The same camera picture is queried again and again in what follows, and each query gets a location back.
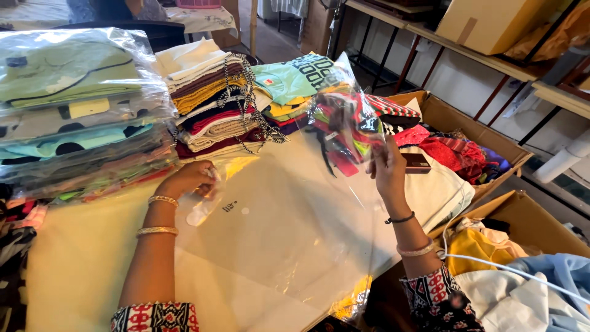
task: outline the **patterned sleeve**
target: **patterned sleeve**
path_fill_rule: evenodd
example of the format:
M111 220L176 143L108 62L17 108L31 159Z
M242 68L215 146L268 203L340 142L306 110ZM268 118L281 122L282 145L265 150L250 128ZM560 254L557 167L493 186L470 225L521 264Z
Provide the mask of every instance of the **patterned sleeve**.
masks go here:
M400 279L412 320L421 331L485 331L471 301L446 266L415 279Z
M119 309L111 318L111 332L198 332L195 305L155 303Z

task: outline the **white pipe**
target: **white pipe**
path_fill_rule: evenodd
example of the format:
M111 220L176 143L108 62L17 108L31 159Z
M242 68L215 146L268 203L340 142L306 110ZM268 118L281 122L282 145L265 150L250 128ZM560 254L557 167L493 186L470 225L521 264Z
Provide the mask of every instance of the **white pipe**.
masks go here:
M588 154L590 154L590 129L586 130L565 149L559 151L534 172L533 176L542 183L549 183Z

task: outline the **bangle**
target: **bangle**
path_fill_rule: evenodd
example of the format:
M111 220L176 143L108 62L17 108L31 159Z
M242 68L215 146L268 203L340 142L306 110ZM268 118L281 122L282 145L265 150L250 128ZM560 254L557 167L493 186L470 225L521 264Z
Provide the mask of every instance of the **bangle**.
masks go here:
M163 227L163 226L140 228L139 230L137 230L135 237L139 238L141 235L152 234L152 233L170 233L170 234L174 234L174 236L177 236L178 235L178 228L176 228L176 227Z
M167 201L168 203L174 205L175 207L178 207L178 202L172 198L172 197L167 197L167 196L152 196L150 198L147 199L147 203L151 204L153 201Z
M412 251L404 251L399 248L399 245L397 247L399 254L404 257L422 256L426 253L431 252L433 248L434 248L434 242L432 241L432 239L430 237L428 238L428 245L422 249L412 250Z
M397 220L389 218L385 221L385 223L386 224L391 224L391 223L399 224L399 223L407 222L408 220L412 219L415 215L416 214L414 213L414 211L412 211L412 214L410 214L409 217L407 217L407 218L397 219Z

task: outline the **woman's left hand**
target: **woman's left hand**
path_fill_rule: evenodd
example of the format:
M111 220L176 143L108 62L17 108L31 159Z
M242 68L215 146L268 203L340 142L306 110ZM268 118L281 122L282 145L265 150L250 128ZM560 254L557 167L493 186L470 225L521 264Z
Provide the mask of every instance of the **woman's left hand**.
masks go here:
M180 196L194 191L201 196L206 196L213 190L215 179L208 176L205 171L214 168L213 163L208 160L186 164L165 179L156 189L155 195L177 200Z

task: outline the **black thread bracelet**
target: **black thread bracelet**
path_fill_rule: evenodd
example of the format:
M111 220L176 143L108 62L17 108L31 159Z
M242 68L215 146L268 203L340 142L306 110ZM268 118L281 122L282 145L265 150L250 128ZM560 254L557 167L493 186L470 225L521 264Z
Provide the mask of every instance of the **black thread bracelet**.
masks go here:
M408 220L412 219L415 215L416 214L414 213L414 211L412 211L412 214L410 214L409 217L407 217L407 218L398 219L398 220L393 220L393 219L389 218L385 221L385 223L386 224L391 224L391 223L399 224L399 223L407 222Z

